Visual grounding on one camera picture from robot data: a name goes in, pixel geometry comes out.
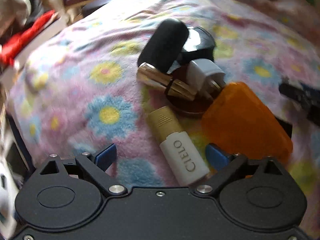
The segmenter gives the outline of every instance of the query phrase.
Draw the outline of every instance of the gold metallic tube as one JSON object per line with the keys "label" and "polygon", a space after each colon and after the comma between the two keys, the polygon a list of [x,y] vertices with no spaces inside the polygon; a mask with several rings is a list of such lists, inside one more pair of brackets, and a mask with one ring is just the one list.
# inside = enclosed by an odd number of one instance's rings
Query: gold metallic tube
{"label": "gold metallic tube", "polygon": [[196,89],[190,87],[179,79],[175,79],[172,82],[171,76],[161,73],[148,63],[142,63],[140,65],[137,72],[137,79],[157,90],[163,92],[167,90],[167,94],[169,96],[183,98],[188,101],[193,101],[197,94]]}

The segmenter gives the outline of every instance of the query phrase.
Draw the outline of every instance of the floral blanket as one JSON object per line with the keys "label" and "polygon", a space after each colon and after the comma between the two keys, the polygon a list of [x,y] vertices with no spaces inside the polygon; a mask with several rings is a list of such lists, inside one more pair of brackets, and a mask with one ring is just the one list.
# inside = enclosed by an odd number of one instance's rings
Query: floral blanket
{"label": "floral blanket", "polygon": [[[309,7],[298,15],[287,8],[269,0],[113,0],[30,56],[7,108],[36,166],[50,154],[70,158],[113,142],[118,160],[107,172],[119,181],[177,185],[145,121],[166,100],[136,80],[137,59],[165,18],[201,26],[216,40],[215,63],[226,81],[246,82],[293,124],[288,169],[308,198],[301,227],[319,237],[320,129],[279,94],[278,84],[282,75],[319,84],[320,18]],[[208,141],[200,121],[179,119],[203,154]]]}

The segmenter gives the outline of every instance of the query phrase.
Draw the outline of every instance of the yellow flower center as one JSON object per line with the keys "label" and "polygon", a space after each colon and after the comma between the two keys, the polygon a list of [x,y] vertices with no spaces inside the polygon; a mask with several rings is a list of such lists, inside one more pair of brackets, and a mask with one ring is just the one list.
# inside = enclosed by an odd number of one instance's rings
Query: yellow flower center
{"label": "yellow flower center", "polygon": [[39,77],[35,78],[33,82],[33,87],[39,91],[41,90],[47,83],[48,73],[43,73]]}
{"label": "yellow flower center", "polygon": [[238,16],[236,16],[236,15],[234,15],[234,14],[229,14],[228,17],[229,17],[231,20],[235,20],[235,21],[237,21],[237,20],[240,19],[240,17],[238,17]]}
{"label": "yellow flower center", "polygon": [[24,117],[28,117],[29,115],[31,115],[31,113],[32,113],[32,105],[30,105],[30,102],[28,100],[24,99],[21,104],[21,114]]}
{"label": "yellow flower center", "polygon": [[261,77],[271,77],[271,73],[263,67],[255,66],[254,71]]}
{"label": "yellow flower center", "polygon": [[292,38],[292,37],[288,38],[287,43],[289,43],[291,46],[294,46],[298,49],[304,49],[304,47],[301,45],[301,43],[295,38]]}
{"label": "yellow flower center", "polygon": [[231,58],[233,56],[233,48],[224,43],[224,42],[217,42],[217,48],[213,52],[213,56],[215,58]]}
{"label": "yellow flower center", "polygon": [[238,33],[233,31],[232,29],[221,26],[221,25],[214,25],[212,30],[216,33],[218,37],[226,38],[226,39],[236,39],[238,38]]}
{"label": "yellow flower center", "polygon": [[294,71],[301,72],[300,68],[299,68],[297,65],[291,65],[291,68],[292,68]]}
{"label": "yellow flower center", "polygon": [[56,116],[54,116],[51,120],[51,129],[56,131],[58,127],[59,127],[59,119]]}
{"label": "yellow flower center", "polygon": [[31,136],[35,136],[36,134],[36,125],[34,123],[32,123],[29,127],[29,131],[30,131],[30,135]]}
{"label": "yellow flower center", "polygon": [[189,10],[190,7],[189,6],[184,6],[184,7],[181,7],[180,8],[180,11],[186,11],[186,10]]}
{"label": "yellow flower center", "polygon": [[101,23],[100,23],[100,22],[96,22],[96,23],[93,23],[93,24],[92,24],[92,27],[97,27],[97,26],[99,26],[99,25],[101,25]]}
{"label": "yellow flower center", "polygon": [[100,110],[99,118],[100,121],[105,124],[114,124],[118,122],[120,113],[118,109],[111,106],[106,106]]}
{"label": "yellow flower center", "polygon": [[110,52],[116,56],[137,54],[140,52],[140,45],[134,41],[121,41],[117,43]]}
{"label": "yellow flower center", "polygon": [[117,81],[122,74],[122,69],[116,62],[104,62],[96,65],[91,71],[90,78],[98,83],[108,84]]}

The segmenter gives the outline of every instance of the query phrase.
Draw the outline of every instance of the orange plastic case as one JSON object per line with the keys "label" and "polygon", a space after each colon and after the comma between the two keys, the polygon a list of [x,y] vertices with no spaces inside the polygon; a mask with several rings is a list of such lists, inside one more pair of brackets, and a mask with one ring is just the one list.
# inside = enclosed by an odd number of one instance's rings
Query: orange plastic case
{"label": "orange plastic case", "polygon": [[271,111],[243,82],[230,83],[202,117],[210,142],[249,159],[275,156],[286,164],[293,144]]}

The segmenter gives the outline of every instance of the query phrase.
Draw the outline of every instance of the metal screw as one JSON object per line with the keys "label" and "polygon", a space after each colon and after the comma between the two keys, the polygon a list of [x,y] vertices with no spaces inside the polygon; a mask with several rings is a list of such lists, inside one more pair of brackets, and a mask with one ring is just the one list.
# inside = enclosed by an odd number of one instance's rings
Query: metal screw
{"label": "metal screw", "polygon": [[24,236],[23,240],[33,240],[33,237],[29,236],[29,235],[26,235],[26,236]]}
{"label": "metal screw", "polygon": [[120,194],[125,191],[125,187],[121,185],[112,185],[109,187],[109,191],[113,194]]}
{"label": "metal screw", "polygon": [[209,185],[200,185],[197,187],[197,191],[200,192],[200,193],[209,193],[213,190],[213,188]]}
{"label": "metal screw", "polygon": [[163,197],[163,196],[165,195],[165,193],[164,193],[163,191],[158,191],[158,192],[156,193],[156,195],[157,195],[158,197]]}

